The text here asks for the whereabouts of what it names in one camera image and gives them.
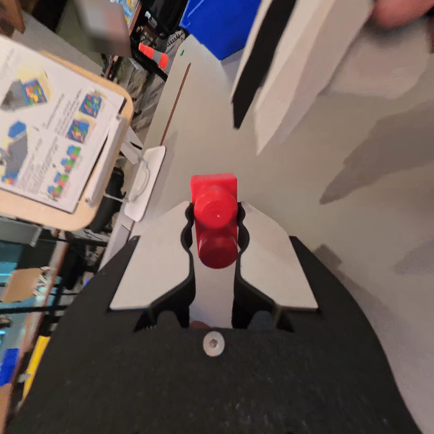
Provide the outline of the orange traffic cone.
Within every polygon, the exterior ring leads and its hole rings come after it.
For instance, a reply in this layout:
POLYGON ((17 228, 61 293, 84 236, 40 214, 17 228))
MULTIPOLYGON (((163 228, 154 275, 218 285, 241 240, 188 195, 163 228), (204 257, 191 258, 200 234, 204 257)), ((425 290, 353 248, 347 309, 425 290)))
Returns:
POLYGON ((165 52, 155 50, 142 42, 138 44, 138 50, 141 54, 154 61, 160 69, 165 70, 167 68, 169 57, 165 52))

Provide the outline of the printed instruction sheet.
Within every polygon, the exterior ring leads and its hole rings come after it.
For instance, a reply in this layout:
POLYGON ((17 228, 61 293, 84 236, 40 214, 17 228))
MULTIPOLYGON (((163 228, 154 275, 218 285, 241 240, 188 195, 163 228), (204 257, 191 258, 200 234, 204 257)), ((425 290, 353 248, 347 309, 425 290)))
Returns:
POLYGON ((1 190, 73 213, 125 98, 1 36, 0 102, 1 190))

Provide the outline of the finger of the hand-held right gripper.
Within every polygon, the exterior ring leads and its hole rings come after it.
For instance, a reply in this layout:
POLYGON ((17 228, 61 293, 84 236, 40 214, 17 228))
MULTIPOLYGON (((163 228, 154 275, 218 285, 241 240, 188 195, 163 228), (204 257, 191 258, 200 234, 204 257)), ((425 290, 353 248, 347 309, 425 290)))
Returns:
POLYGON ((241 127, 257 90, 267 77, 274 53, 295 5, 295 0, 271 1, 264 17, 259 21, 252 48, 243 52, 247 54, 247 60, 240 66, 240 76, 231 98, 233 125, 236 129, 241 127))
POLYGON ((257 155, 280 144, 327 86, 372 14, 369 0, 296 1, 253 108, 257 155))

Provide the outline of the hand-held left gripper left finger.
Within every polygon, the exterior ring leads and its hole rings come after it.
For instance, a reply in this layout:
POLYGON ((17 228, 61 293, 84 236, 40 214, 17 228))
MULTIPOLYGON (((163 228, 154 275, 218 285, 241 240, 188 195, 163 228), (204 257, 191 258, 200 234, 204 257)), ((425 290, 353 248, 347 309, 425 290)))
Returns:
POLYGON ((194 276, 190 202, 181 202, 143 230, 111 301, 111 310, 150 308, 194 276))

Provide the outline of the wooden display board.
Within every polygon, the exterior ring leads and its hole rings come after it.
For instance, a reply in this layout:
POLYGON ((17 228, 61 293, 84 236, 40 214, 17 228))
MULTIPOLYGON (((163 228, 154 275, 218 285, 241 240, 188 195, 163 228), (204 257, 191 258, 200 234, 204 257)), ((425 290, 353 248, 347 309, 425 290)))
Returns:
MULTIPOLYGON (((130 124, 130 121, 132 119, 132 112, 133 112, 132 98, 127 93, 126 90, 124 90, 121 86, 107 79, 104 79, 94 73, 88 72, 70 62, 64 61, 63 59, 59 59, 56 57, 49 57, 47 53, 42 53, 42 52, 39 53, 41 53, 43 56, 52 59, 53 61, 61 65, 64 65, 65 67, 77 72, 78 74, 83 75, 84 77, 94 81, 100 86, 103 86, 106 89, 112 90, 113 92, 122 95, 125 98, 125 103, 122 106, 122 111, 118 115, 126 119, 126 129, 124 130, 123 137, 122 137, 125 138, 125 134, 130 124)), ((112 160, 111 169, 108 171, 109 174, 103 177, 105 181, 105 187, 109 181, 111 171, 116 162, 116 159, 117 156, 114 157, 112 160)), ((81 229, 87 226, 89 223, 91 223, 91 221, 94 219, 97 209, 103 197, 103 195, 100 196, 96 207, 89 207, 83 200, 84 190, 82 192, 82 195, 79 199, 79 203, 75 211, 71 214, 61 211, 59 209, 52 208, 48 205, 39 203, 37 201, 23 198, 13 193, 9 193, 7 191, 1 190, 1 214, 6 214, 9 216, 17 217, 19 219, 27 220, 43 226, 50 226, 50 227, 54 227, 66 231, 81 229)))

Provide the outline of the person's right hand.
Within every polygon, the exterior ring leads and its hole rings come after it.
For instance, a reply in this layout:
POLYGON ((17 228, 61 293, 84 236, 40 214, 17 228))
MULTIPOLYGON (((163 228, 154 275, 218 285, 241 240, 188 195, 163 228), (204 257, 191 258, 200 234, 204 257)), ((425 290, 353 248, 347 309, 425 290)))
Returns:
POLYGON ((433 5, 433 0, 378 0, 372 19, 382 28, 397 28, 418 20, 433 5))

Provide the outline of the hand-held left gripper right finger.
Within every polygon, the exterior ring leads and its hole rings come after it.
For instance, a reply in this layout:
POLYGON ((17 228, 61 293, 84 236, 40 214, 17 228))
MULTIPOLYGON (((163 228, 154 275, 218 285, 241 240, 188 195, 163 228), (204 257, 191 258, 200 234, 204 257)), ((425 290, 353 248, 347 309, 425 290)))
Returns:
POLYGON ((317 311, 307 276, 286 231, 247 202, 240 202, 234 302, 246 312, 317 311))

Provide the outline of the red two-stud toy block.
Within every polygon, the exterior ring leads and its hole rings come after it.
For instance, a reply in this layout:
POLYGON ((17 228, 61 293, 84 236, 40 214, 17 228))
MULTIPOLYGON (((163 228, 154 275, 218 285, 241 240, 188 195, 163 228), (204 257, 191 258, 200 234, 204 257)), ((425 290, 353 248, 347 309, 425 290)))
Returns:
POLYGON ((233 173, 194 175, 190 181, 198 257, 211 269, 236 261, 237 178, 233 173))

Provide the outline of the blue plastic bin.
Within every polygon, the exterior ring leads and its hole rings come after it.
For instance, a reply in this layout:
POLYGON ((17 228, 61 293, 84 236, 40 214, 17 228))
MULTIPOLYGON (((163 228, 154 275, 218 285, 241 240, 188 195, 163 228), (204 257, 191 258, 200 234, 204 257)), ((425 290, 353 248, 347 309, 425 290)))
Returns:
POLYGON ((189 0, 180 27, 218 60, 242 50, 260 0, 189 0))

